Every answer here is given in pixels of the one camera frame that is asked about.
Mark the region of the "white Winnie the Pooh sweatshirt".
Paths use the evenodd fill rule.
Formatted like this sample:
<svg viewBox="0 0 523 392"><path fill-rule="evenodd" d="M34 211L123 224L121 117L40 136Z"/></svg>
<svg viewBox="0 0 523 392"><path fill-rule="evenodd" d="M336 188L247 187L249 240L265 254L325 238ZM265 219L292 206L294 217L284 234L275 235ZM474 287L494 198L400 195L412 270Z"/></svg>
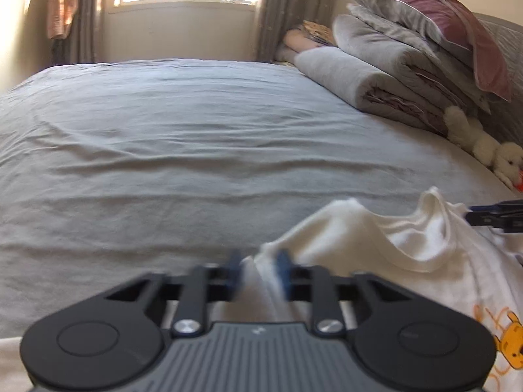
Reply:
<svg viewBox="0 0 523 392"><path fill-rule="evenodd" d="M470 226L464 219L467 211L465 206L445 201L436 188L424 192L417 209L406 216L378 215L355 199L332 202L279 239L264 244L257 255L242 258L241 279L233 300L212 302L208 306L208 332L199 337L175 339L158 363L133 381L120 386L35 385L20 357L23 337L20 336L1 341L1 388L4 391L519 391L522 388L522 233ZM309 333L311 305L285 299L276 268L279 251L287 251L299 266L322 266L336 276L375 274L475 319L491 333L497 351L485 384L386 386L371 378L341 342L321 340ZM151 273L182 276L193 268L182 273Z"/></svg>

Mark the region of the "grey curtain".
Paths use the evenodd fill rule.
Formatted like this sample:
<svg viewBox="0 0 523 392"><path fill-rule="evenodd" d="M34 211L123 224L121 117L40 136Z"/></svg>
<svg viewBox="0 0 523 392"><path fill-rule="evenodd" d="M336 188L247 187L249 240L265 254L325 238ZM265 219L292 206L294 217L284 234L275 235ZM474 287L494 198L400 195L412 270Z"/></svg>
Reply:
<svg viewBox="0 0 523 392"><path fill-rule="evenodd" d="M55 66L91 64L99 59L103 0L78 0L69 36L51 41L51 60Z"/></svg>
<svg viewBox="0 0 523 392"><path fill-rule="evenodd" d="M257 6L254 59L272 61L287 30L304 20L324 25L333 8L334 0L261 0Z"/></svg>

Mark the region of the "white plush dog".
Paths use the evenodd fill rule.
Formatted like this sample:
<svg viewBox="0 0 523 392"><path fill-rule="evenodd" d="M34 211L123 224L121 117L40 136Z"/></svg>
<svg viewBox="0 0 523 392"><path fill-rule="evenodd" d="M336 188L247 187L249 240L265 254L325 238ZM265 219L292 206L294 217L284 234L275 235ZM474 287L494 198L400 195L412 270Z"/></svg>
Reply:
<svg viewBox="0 0 523 392"><path fill-rule="evenodd" d="M515 142L498 142L483 130L481 123L467 117L457 106L445 109L443 120L448 139L471 154L509 189L516 190L518 172L522 170L522 147Z"/></svg>

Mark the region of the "pink hanging towel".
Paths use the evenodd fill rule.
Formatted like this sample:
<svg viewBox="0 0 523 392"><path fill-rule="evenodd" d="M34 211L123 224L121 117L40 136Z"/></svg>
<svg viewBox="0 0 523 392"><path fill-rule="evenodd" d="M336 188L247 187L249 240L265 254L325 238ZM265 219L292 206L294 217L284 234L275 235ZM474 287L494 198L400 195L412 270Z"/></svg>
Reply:
<svg viewBox="0 0 523 392"><path fill-rule="evenodd" d="M69 36L78 0L48 0L46 35L50 40L64 40Z"/></svg>

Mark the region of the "grey bed sheet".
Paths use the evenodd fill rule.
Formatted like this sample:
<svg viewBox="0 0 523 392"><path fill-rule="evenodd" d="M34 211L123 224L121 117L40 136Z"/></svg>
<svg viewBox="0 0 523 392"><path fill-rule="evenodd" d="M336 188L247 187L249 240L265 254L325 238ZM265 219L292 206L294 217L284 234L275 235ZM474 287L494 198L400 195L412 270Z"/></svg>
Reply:
<svg viewBox="0 0 523 392"><path fill-rule="evenodd" d="M254 253L353 197L512 193L446 139L357 111L287 66L58 66L1 95L1 335L143 272Z"/></svg>

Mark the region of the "grey curtain left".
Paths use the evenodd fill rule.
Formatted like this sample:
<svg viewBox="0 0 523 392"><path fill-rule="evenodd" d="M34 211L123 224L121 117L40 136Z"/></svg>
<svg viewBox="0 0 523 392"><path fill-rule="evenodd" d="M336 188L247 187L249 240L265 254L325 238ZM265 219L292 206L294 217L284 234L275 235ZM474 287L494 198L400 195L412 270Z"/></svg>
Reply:
<svg viewBox="0 0 523 392"><path fill-rule="evenodd" d="M51 60L55 66L91 64L99 59L103 0L78 0L69 36L51 41Z"/></svg>

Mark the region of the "grey curtain right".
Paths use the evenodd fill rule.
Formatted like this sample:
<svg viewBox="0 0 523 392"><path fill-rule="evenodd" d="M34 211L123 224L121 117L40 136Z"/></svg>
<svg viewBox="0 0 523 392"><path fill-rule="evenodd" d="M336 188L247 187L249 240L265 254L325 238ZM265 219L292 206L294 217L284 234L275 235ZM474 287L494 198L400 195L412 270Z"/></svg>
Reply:
<svg viewBox="0 0 523 392"><path fill-rule="evenodd" d="M272 61L287 30L304 20L324 25L333 8L334 0L261 0L257 6L254 59Z"/></svg>

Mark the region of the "folded grey quilt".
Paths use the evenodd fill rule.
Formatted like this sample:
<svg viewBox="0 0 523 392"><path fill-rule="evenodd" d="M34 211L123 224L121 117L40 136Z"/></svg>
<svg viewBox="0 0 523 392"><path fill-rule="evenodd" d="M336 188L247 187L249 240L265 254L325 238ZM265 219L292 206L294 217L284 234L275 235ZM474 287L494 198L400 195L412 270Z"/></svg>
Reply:
<svg viewBox="0 0 523 392"><path fill-rule="evenodd" d="M334 45L300 52L295 66L355 109L446 135L444 111L489 113L472 71L438 44L361 5L332 24Z"/></svg>

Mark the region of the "mauve pillow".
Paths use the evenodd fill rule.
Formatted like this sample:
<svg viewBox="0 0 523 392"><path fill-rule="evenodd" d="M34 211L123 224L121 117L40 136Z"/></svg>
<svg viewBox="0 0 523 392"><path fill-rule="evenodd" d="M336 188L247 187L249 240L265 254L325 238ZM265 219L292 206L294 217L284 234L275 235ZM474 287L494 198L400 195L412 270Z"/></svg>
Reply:
<svg viewBox="0 0 523 392"><path fill-rule="evenodd" d="M457 0L355 0L374 14L430 39L472 68L479 90L512 101L503 53L479 19Z"/></svg>

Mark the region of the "pink bundle by curtain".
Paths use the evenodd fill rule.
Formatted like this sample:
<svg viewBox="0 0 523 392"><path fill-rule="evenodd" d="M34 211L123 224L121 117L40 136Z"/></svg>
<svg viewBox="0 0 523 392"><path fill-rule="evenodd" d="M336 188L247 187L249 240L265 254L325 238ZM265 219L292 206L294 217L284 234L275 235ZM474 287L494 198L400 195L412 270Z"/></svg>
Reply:
<svg viewBox="0 0 523 392"><path fill-rule="evenodd" d="M335 45L332 32L327 26L303 20L300 25L285 32L274 59L279 63L293 64L295 57L303 51Z"/></svg>

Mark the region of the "orange book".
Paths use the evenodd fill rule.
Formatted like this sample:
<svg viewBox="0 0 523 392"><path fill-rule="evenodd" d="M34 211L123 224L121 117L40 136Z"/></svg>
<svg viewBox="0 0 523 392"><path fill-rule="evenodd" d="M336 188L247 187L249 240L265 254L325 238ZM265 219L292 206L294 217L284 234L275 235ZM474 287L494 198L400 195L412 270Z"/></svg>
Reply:
<svg viewBox="0 0 523 392"><path fill-rule="evenodd" d="M518 190L518 192L520 192L520 193L523 192L523 171L522 170L519 170L519 172L518 172L518 180L514 184L514 187L516 190Z"/></svg>

